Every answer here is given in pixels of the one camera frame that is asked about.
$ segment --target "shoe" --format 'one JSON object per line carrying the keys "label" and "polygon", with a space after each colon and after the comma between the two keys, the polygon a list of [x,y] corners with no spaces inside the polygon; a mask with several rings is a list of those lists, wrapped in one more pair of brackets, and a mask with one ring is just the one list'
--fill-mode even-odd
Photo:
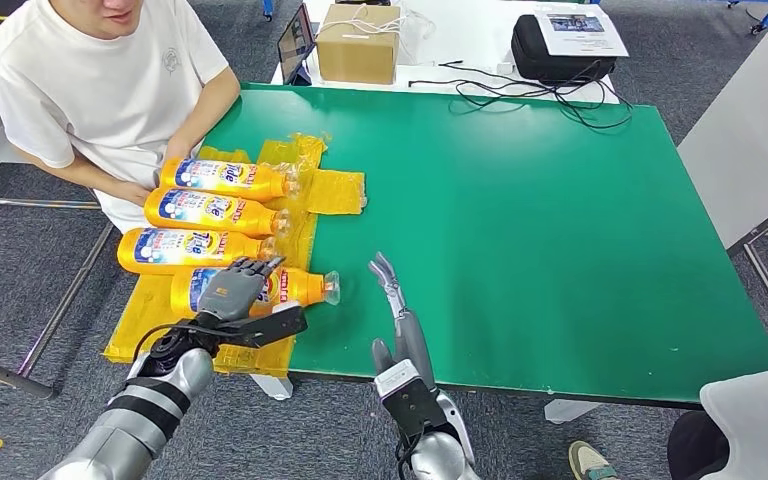
{"label": "shoe", "polygon": [[619,480],[617,471],[588,443],[577,441],[570,445],[570,468],[576,480]]}

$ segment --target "orange bottle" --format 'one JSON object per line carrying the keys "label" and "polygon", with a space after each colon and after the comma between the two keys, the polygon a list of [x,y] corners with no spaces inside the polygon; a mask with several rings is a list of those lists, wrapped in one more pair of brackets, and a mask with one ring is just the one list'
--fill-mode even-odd
{"label": "orange bottle", "polygon": [[286,210],[277,212],[254,200],[177,188],[155,189],[143,211],[156,227],[225,230],[250,237],[283,235],[290,226]]}
{"label": "orange bottle", "polygon": [[298,190],[290,172],[267,165],[197,158],[168,160],[160,171],[160,186],[190,188],[266,202]]}
{"label": "orange bottle", "polygon": [[236,232],[135,228],[122,236],[116,256],[129,272],[171,275],[187,267],[224,267],[241,256],[272,258],[275,239],[254,240]]}
{"label": "orange bottle", "polygon": [[[172,311],[181,318],[192,318],[196,314],[198,299],[207,288],[210,279],[222,268],[182,269],[172,278]],[[340,302],[340,275],[331,272],[326,275],[307,273],[298,268],[278,267],[266,279],[263,291],[258,295],[249,314],[265,315],[272,307],[282,302],[295,300],[303,307],[314,303]]]}

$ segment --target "white cloth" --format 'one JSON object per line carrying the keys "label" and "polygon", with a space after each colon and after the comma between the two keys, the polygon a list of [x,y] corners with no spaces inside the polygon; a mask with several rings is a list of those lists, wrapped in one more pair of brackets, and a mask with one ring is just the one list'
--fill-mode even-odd
{"label": "white cloth", "polygon": [[[29,0],[0,26],[0,114],[11,143],[53,168],[72,147],[110,175],[156,186],[166,143],[228,66],[186,0],[144,0],[137,30],[100,40]],[[96,191],[122,231],[142,209]]]}
{"label": "white cloth", "polygon": [[703,480],[768,479],[768,371],[705,385],[700,397],[729,441],[728,464]]}

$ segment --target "person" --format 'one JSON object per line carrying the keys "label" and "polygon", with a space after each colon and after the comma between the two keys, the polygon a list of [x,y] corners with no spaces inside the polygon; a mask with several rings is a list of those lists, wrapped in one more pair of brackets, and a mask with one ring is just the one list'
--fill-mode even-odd
{"label": "person", "polygon": [[188,156],[239,97],[186,0],[28,0],[0,25],[0,115],[42,170],[95,191],[123,232],[166,158]]}
{"label": "person", "polygon": [[[684,413],[667,442],[673,480],[768,478],[768,370],[709,383],[699,392],[704,411]],[[576,480],[619,480],[593,447],[569,448]]]}
{"label": "person", "polygon": [[570,444],[569,461],[575,480],[620,480],[614,467],[587,442]]}

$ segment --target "floor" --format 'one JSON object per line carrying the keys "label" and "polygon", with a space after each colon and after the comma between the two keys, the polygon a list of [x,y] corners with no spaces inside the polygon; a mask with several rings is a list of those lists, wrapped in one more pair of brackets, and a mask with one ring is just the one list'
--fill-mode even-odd
{"label": "floor", "polygon": [[[298,0],[275,20],[259,0],[193,0],[243,80],[268,81],[275,43]],[[690,0],[606,0],[631,58],[613,81],[636,103],[656,105],[678,143],[751,52],[742,6]],[[87,193],[26,165],[0,167],[0,195],[85,199]],[[0,208],[0,364],[22,360],[104,225],[98,212]],[[100,352],[136,278],[118,267],[115,234],[75,299],[34,377],[62,393],[35,401],[0,386],[0,479],[36,478],[86,433],[127,371]],[[768,239],[761,245],[768,262]],[[768,296],[743,256],[735,268],[768,330]],[[666,439],[680,412],[610,405],[563,426],[542,419],[546,397],[454,392],[483,478],[571,479],[566,447],[585,439],[623,479],[668,479]],[[366,384],[302,380],[276,402],[243,376],[219,376],[200,397],[153,479],[392,479],[392,423]]]}

